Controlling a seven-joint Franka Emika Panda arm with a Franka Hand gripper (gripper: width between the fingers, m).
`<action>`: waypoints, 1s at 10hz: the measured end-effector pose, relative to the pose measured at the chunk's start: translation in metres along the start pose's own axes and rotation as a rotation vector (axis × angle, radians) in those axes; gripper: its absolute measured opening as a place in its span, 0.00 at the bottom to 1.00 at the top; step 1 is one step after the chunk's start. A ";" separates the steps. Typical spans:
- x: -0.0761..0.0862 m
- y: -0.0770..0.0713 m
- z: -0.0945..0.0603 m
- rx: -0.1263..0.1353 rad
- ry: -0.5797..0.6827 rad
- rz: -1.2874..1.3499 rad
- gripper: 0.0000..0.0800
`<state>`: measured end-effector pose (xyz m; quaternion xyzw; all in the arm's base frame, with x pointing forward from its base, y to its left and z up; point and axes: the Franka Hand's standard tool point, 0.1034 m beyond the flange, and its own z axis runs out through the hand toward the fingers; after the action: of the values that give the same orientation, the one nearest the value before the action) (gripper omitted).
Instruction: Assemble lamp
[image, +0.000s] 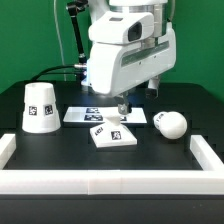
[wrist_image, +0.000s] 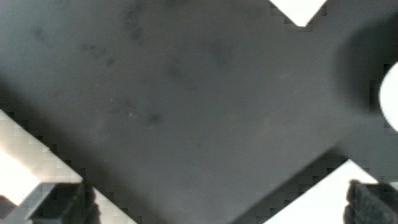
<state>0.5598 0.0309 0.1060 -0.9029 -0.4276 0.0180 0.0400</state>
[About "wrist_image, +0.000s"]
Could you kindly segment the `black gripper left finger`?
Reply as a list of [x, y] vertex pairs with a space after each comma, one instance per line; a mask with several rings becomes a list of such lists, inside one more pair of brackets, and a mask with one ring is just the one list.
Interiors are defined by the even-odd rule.
[[83, 183], [43, 183], [27, 224], [101, 224], [94, 189]]

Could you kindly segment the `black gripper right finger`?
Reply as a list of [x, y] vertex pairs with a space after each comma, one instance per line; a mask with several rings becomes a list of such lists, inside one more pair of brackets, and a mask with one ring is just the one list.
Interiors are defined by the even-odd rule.
[[398, 190], [387, 183], [350, 182], [345, 224], [398, 224]]

